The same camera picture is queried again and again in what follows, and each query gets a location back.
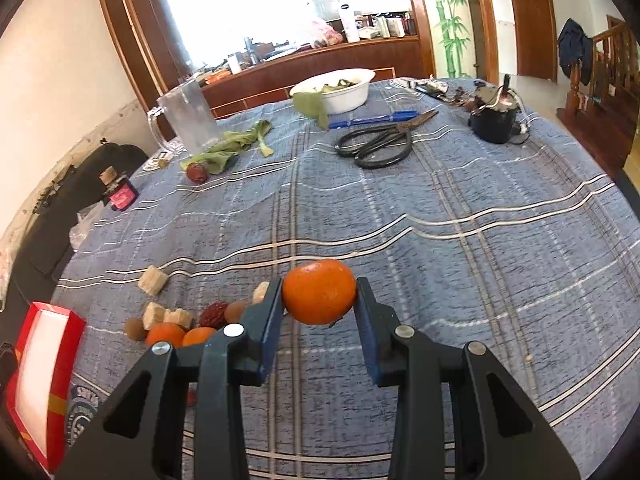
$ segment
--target metal screw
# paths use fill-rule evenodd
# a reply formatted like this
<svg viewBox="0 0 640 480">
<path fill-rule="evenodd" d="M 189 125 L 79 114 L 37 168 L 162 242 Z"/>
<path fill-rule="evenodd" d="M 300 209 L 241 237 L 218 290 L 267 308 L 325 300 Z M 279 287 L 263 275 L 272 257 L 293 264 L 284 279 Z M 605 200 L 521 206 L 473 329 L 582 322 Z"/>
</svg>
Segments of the metal screw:
<svg viewBox="0 0 640 480">
<path fill-rule="evenodd" d="M 484 346 L 484 343 L 481 343 L 479 341 L 472 341 L 471 343 L 469 343 L 469 351 L 473 355 L 484 355 L 484 353 L 486 352 L 486 346 Z"/>
<path fill-rule="evenodd" d="M 403 337 L 405 339 L 409 339 L 413 337 L 415 334 L 414 327 L 409 325 L 398 325 L 396 326 L 396 335 L 398 337 Z"/>
<path fill-rule="evenodd" d="M 244 326 L 239 323 L 232 323 L 225 326 L 222 329 L 222 332 L 224 332 L 227 337 L 238 337 L 239 335 L 242 335 L 242 332 L 244 332 Z"/>
<path fill-rule="evenodd" d="M 171 345 L 167 341 L 160 341 L 151 347 L 151 351 L 156 355 L 164 355 L 171 350 Z"/>
</svg>

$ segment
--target red box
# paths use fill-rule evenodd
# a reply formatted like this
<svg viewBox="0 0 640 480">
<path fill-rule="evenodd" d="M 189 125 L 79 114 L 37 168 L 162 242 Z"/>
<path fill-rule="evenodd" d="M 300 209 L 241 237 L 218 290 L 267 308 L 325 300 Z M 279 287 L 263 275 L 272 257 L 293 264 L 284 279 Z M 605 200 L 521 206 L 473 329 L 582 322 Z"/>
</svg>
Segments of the red box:
<svg viewBox="0 0 640 480">
<path fill-rule="evenodd" d="M 65 452 L 66 396 L 85 322 L 48 303 L 31 303 L 15 345 L 18 370 L 7 405 L 26 445 L 49 473 Z"/>
</svg>

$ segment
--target dark jacket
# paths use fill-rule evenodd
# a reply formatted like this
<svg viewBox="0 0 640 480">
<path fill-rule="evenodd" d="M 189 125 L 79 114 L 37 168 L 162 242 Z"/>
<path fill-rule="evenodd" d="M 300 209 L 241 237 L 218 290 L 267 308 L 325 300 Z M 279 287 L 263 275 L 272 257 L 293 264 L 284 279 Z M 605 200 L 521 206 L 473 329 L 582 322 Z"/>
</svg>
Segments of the dark jacket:
<svg viewBox="0 0 640 480">
<path fill-rule="evenodd" d="M 579 59 L 582 60 L 582 84 L 587 85 L 591 79 L 591 65 L 593 63 L 593 41 L 588 38 L 574 20 L 566 20 L 562 32 L 558 37 L 558 53 L 560 68 L 567 77 L 571 77 L 571 66 Z"/>
</svg>

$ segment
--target blue pen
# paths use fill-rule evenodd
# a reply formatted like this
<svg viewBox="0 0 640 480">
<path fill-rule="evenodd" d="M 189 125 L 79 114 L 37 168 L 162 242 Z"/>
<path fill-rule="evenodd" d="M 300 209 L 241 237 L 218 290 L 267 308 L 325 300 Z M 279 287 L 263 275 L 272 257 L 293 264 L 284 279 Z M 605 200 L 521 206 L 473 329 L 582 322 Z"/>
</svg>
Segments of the blue pen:
<svg viewBox="0 0 640 480">
<path fill-rule="evenodd" d="M 400 123 L 402 121 L 410 121 L 415 119 L 420 112 L 415 110 L 406 110 L 404 112 L 394 112 L 392 115 L 380 115 L 378 117 L 368 117 L 364 119 L 353 119 L 351 121 L 337 121 L 329 124 L 330 130 L 336 128 L 347 128 L 348 126 L 356 126 L 358 124 L 374 124 L 374 123 Z"/>
</svg>

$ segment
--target mandarin orange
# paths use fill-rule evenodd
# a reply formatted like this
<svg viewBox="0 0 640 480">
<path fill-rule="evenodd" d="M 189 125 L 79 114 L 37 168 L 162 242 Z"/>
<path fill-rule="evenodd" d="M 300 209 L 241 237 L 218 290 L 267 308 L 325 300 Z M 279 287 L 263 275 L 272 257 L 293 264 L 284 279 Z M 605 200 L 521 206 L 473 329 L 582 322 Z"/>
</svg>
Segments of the mandarin orange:
<svg viewBox="0 0 640 480">
<path fill-rule="evenodd" d="M 183 340 L 182 346 L 189 345 L 197 345 L 200 343 L 204 343 L 209 337 L 216 333 L 215 328 L 211 328 L 209 326 L 201 326 L 199 328 L 194 328 L 193 330 L 189 330 Z"/>
<path fill-rule="evenodd" d="M 182 346 L 184 330 L 175 323 L 156 323 L 146 335 L 146 345 L 153 346 L 159 341 L 168 341 L 174 348 Z"/>
<path fill-rule="evenodd" d="M 344 263 L 318 260 L 289 271 L 282 283 L 282 299 L 300 323 L 329 324 L 353 306 L 356 279 Z"/>
</svg>

